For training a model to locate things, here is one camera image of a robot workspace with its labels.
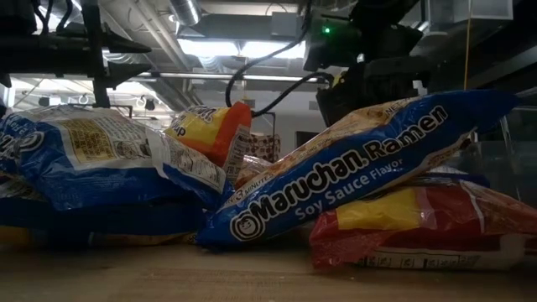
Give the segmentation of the silver round ceiling duct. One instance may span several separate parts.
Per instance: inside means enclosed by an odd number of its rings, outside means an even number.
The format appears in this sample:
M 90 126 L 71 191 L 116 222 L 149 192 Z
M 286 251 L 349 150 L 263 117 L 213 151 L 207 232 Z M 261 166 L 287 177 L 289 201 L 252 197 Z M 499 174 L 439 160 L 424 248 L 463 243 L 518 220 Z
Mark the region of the silver round ceiling duct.
M 197 0 L 169 0 L 170 8 L 177 21 L 184 26 L 200 22 L 202 10 Z

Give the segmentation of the grey rectangular ceiling duct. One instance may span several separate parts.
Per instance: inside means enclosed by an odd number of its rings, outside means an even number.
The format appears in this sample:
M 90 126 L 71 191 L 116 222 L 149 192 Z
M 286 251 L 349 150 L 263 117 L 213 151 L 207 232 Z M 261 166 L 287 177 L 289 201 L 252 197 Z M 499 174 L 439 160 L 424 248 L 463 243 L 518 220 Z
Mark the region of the grey rectangular ceiling duct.
M 460 23 L 471 19 L 512 20 L 514 0 L 426 0 L 432 23 Z

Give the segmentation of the red Maruchan ramen packet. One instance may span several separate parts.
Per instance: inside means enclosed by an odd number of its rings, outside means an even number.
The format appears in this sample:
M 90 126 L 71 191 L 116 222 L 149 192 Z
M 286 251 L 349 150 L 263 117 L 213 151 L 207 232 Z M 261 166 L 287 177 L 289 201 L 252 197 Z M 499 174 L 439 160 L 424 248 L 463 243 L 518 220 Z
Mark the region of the red Maruchan ramen packet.
M 317 219 L 310 245 L 379 247 L 438 244 L 485 236 L 537 237 L 537 210 L 487 187 L 461 181 L 452 185 L 406 186 L 376 200 L 358 200 Z
M 356 264 L 414 270 L 509 270 L 523 262 L 529 236 L 441 237 L 411 232 L 310 236 L 317 268 Z

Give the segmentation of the white ceiling pipe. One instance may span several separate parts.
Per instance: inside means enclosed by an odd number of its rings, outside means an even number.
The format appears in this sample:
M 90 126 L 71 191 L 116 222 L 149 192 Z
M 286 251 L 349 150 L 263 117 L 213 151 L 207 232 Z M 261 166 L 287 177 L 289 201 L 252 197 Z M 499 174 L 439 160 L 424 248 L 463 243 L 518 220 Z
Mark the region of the white ceiling pipe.
M 216 80 L 224 81 L 232 78 L 231 74 L 209 74 L 209 73 L 180 73 L 180 72 L 143 72 L 136 75 L 134 79 L 188 79 L 188 80 Z M 286 75 L 241 75 L 240 81 L 278 81 L 278 82 L 295 82 L 301 79 L 301 76 Z

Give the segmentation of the bright ceiling light panel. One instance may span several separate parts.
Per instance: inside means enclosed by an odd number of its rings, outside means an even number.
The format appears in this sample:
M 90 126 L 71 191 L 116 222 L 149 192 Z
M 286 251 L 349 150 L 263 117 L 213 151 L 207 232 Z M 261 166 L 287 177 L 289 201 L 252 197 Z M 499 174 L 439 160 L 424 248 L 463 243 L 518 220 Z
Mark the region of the bright ceiling light panel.
M 178 43 L 186 55 L 198 57 L 243 56 L 259 58 L 282 49 L 288 43 L 268 41 L 247 41 L 243 46 L 231 41 L 206 41 L 178 39 Z

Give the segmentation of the blue Maruchan ramen packet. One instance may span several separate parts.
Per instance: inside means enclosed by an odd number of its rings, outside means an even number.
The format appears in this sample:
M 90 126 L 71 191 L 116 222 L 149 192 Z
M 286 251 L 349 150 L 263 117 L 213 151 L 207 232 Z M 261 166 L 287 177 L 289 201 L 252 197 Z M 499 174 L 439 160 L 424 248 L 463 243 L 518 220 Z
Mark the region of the blue Maruchan ramen packet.
M 222 168 L 111 109 L 61 105 L 0 119 L 0 171 L 58 211 L 193 199 L 214 211 L 233 192 Z
M 468 174 L 449 166 L 439 166 L 420 174 L 405 185 L 452 185 L 461 181 L 471 182 L 483 187 L 490 187 L 489 180 L 482 174 Z
M 128 247 L 177 242 L 206 224 L 195 204 L 104 206 L 57 211 L 44 201 L 0 199 L 0 245 Z

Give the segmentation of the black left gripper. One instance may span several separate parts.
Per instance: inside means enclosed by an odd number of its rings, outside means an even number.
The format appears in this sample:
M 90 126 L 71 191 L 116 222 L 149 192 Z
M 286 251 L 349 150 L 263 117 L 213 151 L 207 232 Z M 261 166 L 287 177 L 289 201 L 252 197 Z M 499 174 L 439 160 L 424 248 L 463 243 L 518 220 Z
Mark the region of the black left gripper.
M 46 0 L 46 12 L 39 8 L 40 0 L 32 0 L 37 30 L 28 35 L 0 36 L 0 84 L 10 88 L 14 73 L 86 75 L 93 79 L 93 94 L 97 107 L 109 107 L 107 88 L 115 89 L 139 74 L 151 69 L 148 64 L 118 64 L 108 62 L 106 72 L 102 61 L 102 46 L 111 53 L 145 54 L 151 48 L 113 32 L 100 20 L 97 0 L 78 0 L 83 23 L 80 32 L 71 32 L 67 21 L 75 8 L 65 0 L 66 9 L 54 32 L 50 31 L 50 16 L 55 0 Z

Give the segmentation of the blue soy sauce ramen packet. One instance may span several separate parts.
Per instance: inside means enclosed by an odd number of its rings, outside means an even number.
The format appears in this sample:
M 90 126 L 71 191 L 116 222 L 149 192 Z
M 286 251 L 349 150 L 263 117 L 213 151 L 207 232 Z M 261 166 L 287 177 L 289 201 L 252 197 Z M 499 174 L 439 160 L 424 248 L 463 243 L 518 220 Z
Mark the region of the blue soy sauce ramen packet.
M 446 162 L 470 133 L 492 128 L 520 102 L 505 91 L 448 91 L 350 112 L 236 190 L 196 243 L 267 240 L 399 185 Z

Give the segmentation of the black monitor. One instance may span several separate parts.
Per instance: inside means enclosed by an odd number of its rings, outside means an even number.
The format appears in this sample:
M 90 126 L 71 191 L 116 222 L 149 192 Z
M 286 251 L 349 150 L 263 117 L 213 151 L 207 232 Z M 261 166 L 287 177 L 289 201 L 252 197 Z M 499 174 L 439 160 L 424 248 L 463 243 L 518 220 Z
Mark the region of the black monitor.
M 297 131 L 295 133 L 295 147 L 299 148 L 317 135 L 318 133 L 315 132 Z

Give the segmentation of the black metal cart frame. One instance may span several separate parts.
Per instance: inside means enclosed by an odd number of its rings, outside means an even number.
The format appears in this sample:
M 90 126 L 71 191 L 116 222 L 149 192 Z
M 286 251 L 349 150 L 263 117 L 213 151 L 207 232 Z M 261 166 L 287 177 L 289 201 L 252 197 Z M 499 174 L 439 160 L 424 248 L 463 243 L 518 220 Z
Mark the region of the black metal cart frame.
M 274 112 L 265 113 L 260 117 L 254 117 L 252 120 L 251 133 L 277 134 L 276 131 L 276 114 Z

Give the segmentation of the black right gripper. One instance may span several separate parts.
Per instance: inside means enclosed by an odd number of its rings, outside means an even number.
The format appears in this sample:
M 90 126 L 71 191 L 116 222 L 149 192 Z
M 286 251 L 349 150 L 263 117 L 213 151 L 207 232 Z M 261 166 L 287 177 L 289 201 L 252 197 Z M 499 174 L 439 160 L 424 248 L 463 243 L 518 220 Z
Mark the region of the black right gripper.
M 430 63 L 423 56 L 404 56 L 360 62 L 342 72 L 316 100 L 330 127 L 354 110 L 418 96 L 414 82 L 427 86 Z

